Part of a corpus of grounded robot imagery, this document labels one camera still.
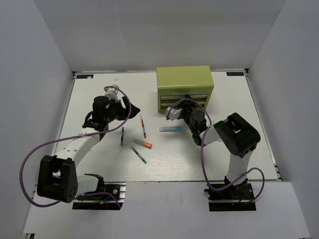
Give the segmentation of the green metal drawer toolbox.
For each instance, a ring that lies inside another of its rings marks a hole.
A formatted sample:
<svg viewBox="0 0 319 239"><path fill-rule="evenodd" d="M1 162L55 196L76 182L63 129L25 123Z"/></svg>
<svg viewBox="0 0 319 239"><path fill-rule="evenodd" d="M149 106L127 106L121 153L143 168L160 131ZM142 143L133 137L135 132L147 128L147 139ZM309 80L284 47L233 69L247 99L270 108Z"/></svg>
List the green metal drawer toolbox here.
<svg viewBox="0 0 319 239"><path fill-rule="evenodd" d="M207 108L214 81L209 66L178 66L157 68L158 112L190 96Z"/></svg>

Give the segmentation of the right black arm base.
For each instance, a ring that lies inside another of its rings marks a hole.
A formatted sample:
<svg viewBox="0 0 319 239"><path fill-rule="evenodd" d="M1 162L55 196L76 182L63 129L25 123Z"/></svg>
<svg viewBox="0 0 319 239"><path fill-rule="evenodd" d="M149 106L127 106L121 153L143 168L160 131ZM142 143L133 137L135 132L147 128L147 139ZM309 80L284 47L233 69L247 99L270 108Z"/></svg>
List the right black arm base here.
<svg viewBox="0 0 319 239"><path fill-rule="evenodd" d="M208 195L210 212L247 212L256 211L254 192L250 183L231 186L223 191L215 192L210 188L204 189Z"/></svg>

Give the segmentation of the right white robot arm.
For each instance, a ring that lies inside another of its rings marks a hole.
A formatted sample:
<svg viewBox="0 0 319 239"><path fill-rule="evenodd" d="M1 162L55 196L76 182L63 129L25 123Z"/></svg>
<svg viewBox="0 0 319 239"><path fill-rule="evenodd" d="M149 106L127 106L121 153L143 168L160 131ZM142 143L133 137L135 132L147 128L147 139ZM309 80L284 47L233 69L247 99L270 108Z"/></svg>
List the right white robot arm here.
<svg viewBox="0 0 319 239"><path fill-rule="evenodd" d="M228 197L238 198L243 193L241 184L247 181L247 174L253 170L248 169L248 164L252 152L261 140L258 131L238 113L213 123L204 107L190 96L185 96L172 107L168 107L165 115L167 120L184 120L195 144L200 146L201 167L208 188L213 192L225 190ZM214 188L209 183L205 170L204 147L219 140L230 152L230 161L225 186Z"/></svg>

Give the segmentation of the green pen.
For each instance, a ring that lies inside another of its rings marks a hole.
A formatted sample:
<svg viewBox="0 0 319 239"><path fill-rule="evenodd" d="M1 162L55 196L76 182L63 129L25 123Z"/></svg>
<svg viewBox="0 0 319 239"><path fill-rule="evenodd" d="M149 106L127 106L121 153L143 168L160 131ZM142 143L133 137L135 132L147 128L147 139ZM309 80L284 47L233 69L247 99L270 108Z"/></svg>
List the green pen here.
<svg viewBox="0 0 319 239"><path fill-rule="evenodd" d="M139 157L139 159L140 159L144 164L147 164L147 161L140 155L140 153L139 153L133 146L130 146L130 149Z"/></svg>

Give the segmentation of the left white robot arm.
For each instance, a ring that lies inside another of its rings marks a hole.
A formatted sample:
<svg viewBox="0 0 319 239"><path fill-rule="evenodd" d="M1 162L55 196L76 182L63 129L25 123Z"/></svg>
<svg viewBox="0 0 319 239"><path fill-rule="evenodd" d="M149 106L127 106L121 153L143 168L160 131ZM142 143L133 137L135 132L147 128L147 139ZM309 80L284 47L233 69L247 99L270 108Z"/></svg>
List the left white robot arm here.
<svg viewBox="0 0 319 239"><path fill-rule="evenodd" d="M85 155L98 144L109 129L109 123L134 118L141 110L127 98L94 98L92 111L84 120L79 137L53 156L44 156L40 162L37 194L40 197L64 203L78 195L90 194L99 199L105 194L104 178L98 174L77 175L76 168Z"/></svg>

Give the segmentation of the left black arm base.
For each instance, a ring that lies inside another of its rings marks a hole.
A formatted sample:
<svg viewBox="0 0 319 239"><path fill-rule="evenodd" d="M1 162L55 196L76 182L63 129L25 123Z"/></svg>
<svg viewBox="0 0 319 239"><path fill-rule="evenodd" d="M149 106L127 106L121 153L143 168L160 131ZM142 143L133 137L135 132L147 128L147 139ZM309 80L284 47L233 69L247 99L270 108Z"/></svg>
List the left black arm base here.
<svg viewBox="0 0 319 239"><path fill-rule="evenodd" d="M125 182L106 182L103 176L84 174L77 177L78 190L73 200L74 210L118 211L126 193Z"/></svg>

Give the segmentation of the orange capped highlighter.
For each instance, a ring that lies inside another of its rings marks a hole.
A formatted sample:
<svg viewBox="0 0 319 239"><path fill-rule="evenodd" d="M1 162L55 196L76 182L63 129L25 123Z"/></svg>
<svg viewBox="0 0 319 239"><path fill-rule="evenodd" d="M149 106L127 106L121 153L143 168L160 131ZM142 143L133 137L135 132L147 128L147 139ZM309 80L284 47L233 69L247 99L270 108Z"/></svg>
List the orange capped highlighter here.
<svg viewBox="0 0 319 239"><path fill-rule="evenodd" d="M153 145L149 142L134 138L132 141L134 144L140 145L142 147L145 147L147 149L152 149Z"/></svg>

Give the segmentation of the red pen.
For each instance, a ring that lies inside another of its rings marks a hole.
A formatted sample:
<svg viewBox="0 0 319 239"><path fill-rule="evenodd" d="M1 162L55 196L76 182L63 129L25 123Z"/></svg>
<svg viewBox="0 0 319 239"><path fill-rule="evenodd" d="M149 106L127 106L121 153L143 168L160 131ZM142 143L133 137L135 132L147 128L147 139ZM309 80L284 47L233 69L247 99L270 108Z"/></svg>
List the red pen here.
<svg viewBox="0 0 319 239"><path fill-rule="evenodd" d="M143 136L144 136L144 138L146 138L146 137L147 137L147 135L146 135L146 129L145 129L144 119L143 119L143 116L142 116L142 115L140 115L140 121L141 121L141 125L142 125Z"/></svg>

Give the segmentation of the blue pen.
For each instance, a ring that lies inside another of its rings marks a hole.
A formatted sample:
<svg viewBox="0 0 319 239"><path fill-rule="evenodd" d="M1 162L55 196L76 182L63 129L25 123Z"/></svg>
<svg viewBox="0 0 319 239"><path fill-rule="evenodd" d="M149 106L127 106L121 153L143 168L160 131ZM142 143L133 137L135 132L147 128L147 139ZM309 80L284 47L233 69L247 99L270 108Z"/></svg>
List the blue pen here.
<svg viewBox="0 0 319 239"><path fill-rule="evenodd" d="M124 141L124 127L121 129L121 141L120 141L120 146L123 146L123 141Z"/></svg>

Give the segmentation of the blue capped highlighter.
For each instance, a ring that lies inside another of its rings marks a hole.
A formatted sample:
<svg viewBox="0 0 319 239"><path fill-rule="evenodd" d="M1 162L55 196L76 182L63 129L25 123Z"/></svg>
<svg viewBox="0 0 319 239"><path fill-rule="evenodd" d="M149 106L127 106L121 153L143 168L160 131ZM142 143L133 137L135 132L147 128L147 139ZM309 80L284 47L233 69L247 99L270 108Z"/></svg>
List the blue capped highlighter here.
<svg viewBox="0 0 319 239"><path fill-rule="evenodd" d="M159 128L159 132L179 132L181 130L181 126L162 126Z"/></svg>

